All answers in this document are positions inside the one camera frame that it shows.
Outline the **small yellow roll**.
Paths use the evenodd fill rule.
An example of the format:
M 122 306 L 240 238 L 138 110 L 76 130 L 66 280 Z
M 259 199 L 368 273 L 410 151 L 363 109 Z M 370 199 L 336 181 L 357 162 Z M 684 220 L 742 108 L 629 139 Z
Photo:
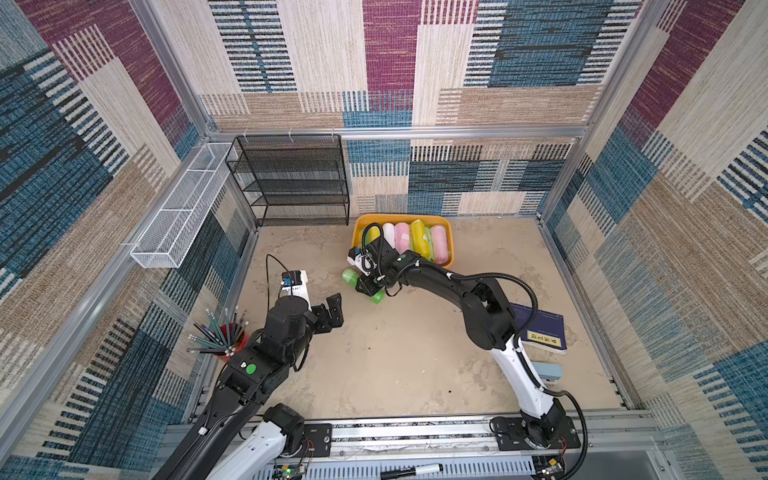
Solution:
M 377 226 L 371 226 L 366 234 L 366 242 L 371 243 L 380 236 L 381 236 L 380 228 Z

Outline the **white roll blue end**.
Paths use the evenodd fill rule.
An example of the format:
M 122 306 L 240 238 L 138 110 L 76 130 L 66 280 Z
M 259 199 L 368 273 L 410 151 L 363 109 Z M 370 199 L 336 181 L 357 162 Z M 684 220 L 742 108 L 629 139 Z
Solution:
M 396 247 L 396 229 L 392 223 L 385 223 L 382 225 L 383 236 L 392 248 Z

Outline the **pink roll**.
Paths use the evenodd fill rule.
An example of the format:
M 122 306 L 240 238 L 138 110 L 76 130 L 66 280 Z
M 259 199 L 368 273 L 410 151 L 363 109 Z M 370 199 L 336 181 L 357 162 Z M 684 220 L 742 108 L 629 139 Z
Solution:
M 431 228 L 434 244 L 434 261 L 439 265 L 445 265 L 450 260 L 447 230 L 443 225 L 435 225 Z
M 395 248 L 402 254 L 411 247 L 410 225 L 405 222 L 399 222 L 395 225 Z

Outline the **light green roll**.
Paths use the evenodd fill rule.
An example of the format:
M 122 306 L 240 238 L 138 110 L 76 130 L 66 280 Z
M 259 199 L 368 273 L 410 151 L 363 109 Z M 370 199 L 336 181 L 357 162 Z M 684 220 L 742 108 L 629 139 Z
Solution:
M 435 257 L 434 257 L 434 244 L 433 244 L 433 239 L 432 239 L 432 235 L 431 235 L 431 228 L 429 226 L 425 226 L 424 240 L 426 241 L 427 247 L 428 247 L 427 248 L 428 255 L 426 256 L 426 258 L 429 261 L 434 262 L 434 259 L 435 259 Z

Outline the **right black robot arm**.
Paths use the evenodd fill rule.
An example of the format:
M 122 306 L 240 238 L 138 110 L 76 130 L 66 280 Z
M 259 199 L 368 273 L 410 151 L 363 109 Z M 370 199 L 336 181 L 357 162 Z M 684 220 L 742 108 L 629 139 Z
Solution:
M 575 433 L 572 419 L 560 402 L 562 397 L 571 401 L 579 421 L 586 424 L 572 394 L 545 387 L 522 345 L 522 333 L 538 314 L 536 294 L 524 281 L 498 272 L 461 275 L 412 251 L 400 254 L 391 250 L 378 256 L 354 247 L 347 261 L 361 272 L 356 290 L 370 297 L 400 283 L 433 293 L 460 309 L 469 339 L 491 353 L 517 397 L 527 445 L 557 448 L 561 440 Z M 514 310 L 498 283 L 500 279 L 519 285 L 529 296 L 531 313 L 520 326 L 515 324 Z

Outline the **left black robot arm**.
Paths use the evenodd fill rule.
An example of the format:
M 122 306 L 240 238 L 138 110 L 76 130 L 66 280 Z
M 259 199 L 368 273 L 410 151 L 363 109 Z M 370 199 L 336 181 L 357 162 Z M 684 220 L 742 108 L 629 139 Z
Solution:
M 264 328 L 220 372 L 211 398 L 156 479 L 204 479 L 274 390 L 298 370 L 315 334 L 343 325 L 339 293 L 311 306 L 301 296 L 278 299 Z

